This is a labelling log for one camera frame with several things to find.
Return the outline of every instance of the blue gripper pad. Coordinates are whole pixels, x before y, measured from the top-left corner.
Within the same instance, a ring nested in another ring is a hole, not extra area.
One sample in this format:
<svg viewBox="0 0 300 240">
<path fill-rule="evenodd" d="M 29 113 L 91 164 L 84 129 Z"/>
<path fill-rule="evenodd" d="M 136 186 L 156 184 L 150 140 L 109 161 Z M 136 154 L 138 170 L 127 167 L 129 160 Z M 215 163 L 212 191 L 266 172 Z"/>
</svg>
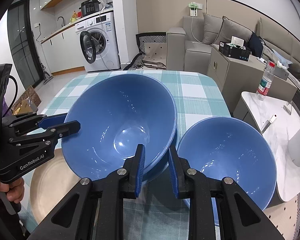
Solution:
<svg viewBox="0 0 300 240">
<path fill-rule="evenodd" d="M 136 174 L 136 187 L 134 190 L 136 197 L 139 197 L 139 194 L 141 191 L 141 184 L 142 184 L 142 179 L 143 179 L 145 160 L 146 160 L 146 148 L 144 145 L 142 145 L 141 156 L 139 158 L 139 164 L 138 164 L 138 169 L 137 169 L 137 174 Z"/>
<path fill-rule="evenodd" d="M 65 114 L 56 114 L 52 116 L 47 116 L 42 119 L 41 122 L 38 123 L 39 128 L 47 129 L 50 126 L 54 126 L 57 124 L 61 124 L 65 122 L 67 113 Z"/>
<path fill-rule="evenodd" d="M 179 190 L 178 190 L 178 175 L 175 163 L 173 161 L 173 156 L 171 149 L 169 148 L 169 156 L 168 156 L 168 163 L 169 163 L 169 171 L 170 171 L 170 179 L 172 183 L 172 190 L 176 198 L 178 198 Z"/>
</svg>

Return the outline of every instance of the side table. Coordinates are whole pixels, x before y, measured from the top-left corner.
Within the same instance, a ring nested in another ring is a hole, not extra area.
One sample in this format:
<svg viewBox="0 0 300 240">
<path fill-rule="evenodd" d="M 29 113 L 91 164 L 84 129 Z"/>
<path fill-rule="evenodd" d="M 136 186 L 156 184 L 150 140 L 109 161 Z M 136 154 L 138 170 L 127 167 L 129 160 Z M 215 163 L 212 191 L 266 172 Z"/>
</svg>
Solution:
<svg viewBox="0 0 300 240">
<path fill-rule="evenodd" d="M 219 45 L 212 44 L 208 76 L 217 83 L 229 112 L 233 113 L 243 91 L 257 91 L 265 65 L 255 56 L 250 55 L 244 61 L 226 57 L 218 49 Z M 268 96 L 290 102 L 296 91 L 290 79 L 285 81 L 274 76 Z"/>
<path fill-rule="evenodd" d="M 291 200 L 300 192 L 300 167 L 289 155 L 288 141 L 300 129 L 300 117 L 292 107 L 291 115 L 284 109 L 286 101 L 265 97 L 259 100 L 255 93 L 242 92 L 234 110 L 234 117 L 243 120 L 259 132 L 274 114 L 277 119 L 263 133 L 274 155 L 277 167 L 277 195 L 281 202 Z"/>
</svg>

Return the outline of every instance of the large blue bowl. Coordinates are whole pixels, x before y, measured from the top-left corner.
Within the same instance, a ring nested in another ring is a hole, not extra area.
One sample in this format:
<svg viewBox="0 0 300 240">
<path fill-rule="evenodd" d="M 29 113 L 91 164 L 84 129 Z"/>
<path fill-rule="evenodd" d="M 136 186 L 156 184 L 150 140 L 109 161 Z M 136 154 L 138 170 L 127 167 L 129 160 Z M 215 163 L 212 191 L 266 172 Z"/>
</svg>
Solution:
<svg viewBox="0 0 300 240">
<path fill-rule="evenodd" d="M 207 177 L 233 178 L 262 210 L 273 196 L 277 170 L 272 151 L 263 136 L 241 120 L 219 116 L 194 124 L 182 137 L 178 155 Z"/>
<path fill-rule="evenodd" d="M 65 160 L 80 178 L 105 178 L 146 146 L 143 180 L 160 174 L 177 127 L 177 108 L 169 90 L 141 74 L 120 74 L 86 90 L 65 122 L 78 120 L 77 134 L 62 138 Z"/>
</svg>

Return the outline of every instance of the bowl rim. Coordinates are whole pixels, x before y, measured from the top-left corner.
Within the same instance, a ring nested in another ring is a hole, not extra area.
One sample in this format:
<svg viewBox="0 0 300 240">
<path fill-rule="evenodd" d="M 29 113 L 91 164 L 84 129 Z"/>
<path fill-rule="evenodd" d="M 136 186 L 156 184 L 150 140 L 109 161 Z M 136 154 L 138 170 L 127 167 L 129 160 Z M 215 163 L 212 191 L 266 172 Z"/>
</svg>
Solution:
<svg viewBox="0 0 300 240">
<path fill-rule="evenodd" d="M 126 75 L 139 75 L 139 76 L 143 76 L 143 77 L 146 77 L 146 78 L 149 78 L 151 80 L 154 80 L 156 81 L 159 85 L 161 85 L 167 92 L 168 92 L 168 95 L 170 96 L 170 98 L 172 99 L 172 102 L 173 102 L 173 106 L 174 106 L 174 125 L 173 125 L 173 131 L 172 131 L 172 134 L 170 135 L 170 138 L 169 138 L 169 141 L 167 142 L 166 146 L 164 147 L 164 150 L 162 150 L 159 154 L 156 155 L 156 157 L 147 165 L 147 167 L 144 168 L 144 173 L 147 173 L 149 172 L 152 168 L 154 168 L 156 166 L 156 164 L 162 159 L 162 157 L 165 155 L 165 153 L 167 152 L 167 150 L 169 149 L 172 141 L 173 141 L 173 138 L 175 136 L 175 133 L 176 133 L 176 130 L 177 130 L 177 123 L 178 123 L 178 112 L 177 112 L 177 105 L 176 105 L 176 102 L 171 94 L 171 92 L 169 91 L 169 89 L 162 83 L 160 82 L 159 80 L 151 77 L 151 76 L 147 76 L 147 75 L 144 75 L 144 74 L 141 74 L 141 73 L 118 73 L 118 74 L 115 74 L 113 76 L 109 76 L 97 83 L 95 83 L 94 85 L 92 85 L 90 88 L 88 88 L 87 90 L 85 90 L 78 98 L 77 100 L 79 100 L 79 98 L 82 97 L 82 95 L 88 91 L 89 89 L 91 89 L 92 87 L 98 85 L 98 84 L 102 84 L 104 82 L 109 82 L 109 79 L 115 79 L 115 78 L 120 78 L 120 76 L 126 76 Z M 68 111 L 68 114 L 71 112 L 71 110 L 73 109 L 75 103 L 77 102 L 77 100 L 73 103 L 73 105 L 71 106 L 71 108 L 69 109 Z M 63 145 L 63 138 L 61 138 L 61 148 L 62 148 L 62 145 Z M 65 160 L 68 164 L 68 166 L 71 168 L 71 166 L 69 165 L 68 161 L 67 161 L 67 157 L 66 155 L 64 154 L 64 157 L 65 157 Z M 79 177 L 81 177 L 76 171 L 74 171 L 72 168 L 71 170 Z"/>
<path fill-rule="evenodd" d="M 240 120 L 240 119 L 236 119 L 236 118 L 234 118 L 234 117 L 229 117 L 229 116 L 212 116 L 212 117 L 208 117 L 208 118 L 206 118 L 206 119 L 200 120 L 199 122 L 196 122 L 194 125 L 192 125 L 192 126 L 185 132 L 185 134 L 182 136 L 182 138 L 181 138 L 181 140 L 180 140 L 180 142 L 179 142 L 179 144 L 178 144 L 177 152 L 178 152 L 178 150 L 179 150 L 179 148 L 180 148 L 180 145 L 182 144 L 183 140 L 187 137 L 187 134 L 189 133 L 189 131 L 190 131 L 191 129 L 193 129 L 196 125 L 199 125 L 199 124 L 201 124 L 201 123 L 203 123 L 203 122 L 206 122 L 207 120 L 210 120 L 210 119 L 232 119 L 232 120 L 234 120 L 235 122 L 242 123 L 242 124 L 245 125 L 246 127 L 251 127 L 251 128 L 253 128 L 251 125 L 245 123 L 244 121 L 242 121 L 242 120 Z M 266 141 L 266 139 L 265 139 L 265 138 L 264 138 L 264 137 L 263 137 L 263 136 L 255 129 L 255 128 L 253 128 L 253 130 L 254 130 L 256 136 L 259 136 L 260 138 L 262 138 L 262 139 L 266 142 L 266 145 L 267 145 L 267 147 L 268 147 L 268 149 L 270 150 L 270 153 L 271 153 L 270 156 L 271 156 L 271 160 L 272 160 L 272 162 L 273 162 L 273 164 L 274 164 L 274 171 L 275 171 L 275 180 L 274 180 L 274 187 L 273 187 L 273 190 L 272 190 L 272 194 L 271 194 L 271 197 L 270 197 L 270 199 L 268 200 L 266 206 L 260 208 L 260 209 L 263 211 L 263 210 L 265 210 L 266 207 L 269 205 L 269 203 L 270 203 L 270 201 L 271 201 L 271 199 L 272 199 L 272 197 L 273 197 L 273 195 L 274 195 L 274 191 L 275 191 L 275 189 L 276 189 L 276 185 L 277 185 L 277 165 L 276 165 L 276 163 L 275 163 L 274 154 L 273 154 L 273 152 L 272 152 L 272 150 L 271 150 L 271 148 L 270 148 L 268 142 Z"/>
</svg>

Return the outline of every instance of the bottle label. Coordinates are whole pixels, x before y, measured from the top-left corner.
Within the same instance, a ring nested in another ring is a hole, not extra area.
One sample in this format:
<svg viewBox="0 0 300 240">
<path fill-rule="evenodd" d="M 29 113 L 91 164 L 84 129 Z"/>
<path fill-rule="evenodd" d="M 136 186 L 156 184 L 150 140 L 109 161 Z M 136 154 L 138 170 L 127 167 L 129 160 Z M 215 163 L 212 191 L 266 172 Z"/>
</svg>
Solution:
<svg viewBox="0 0 300 240">
<path fill-rule="evenodd" d="M 269 81 L 265 80 L 264 78 L 262 78 L 260 81 L 260 85 L 258 87 L 258 93 L 266 96 L 269 91 L 269 88 L 271 86 L 271 83 L 272 82 L 269 82 Z"/>
</svg>

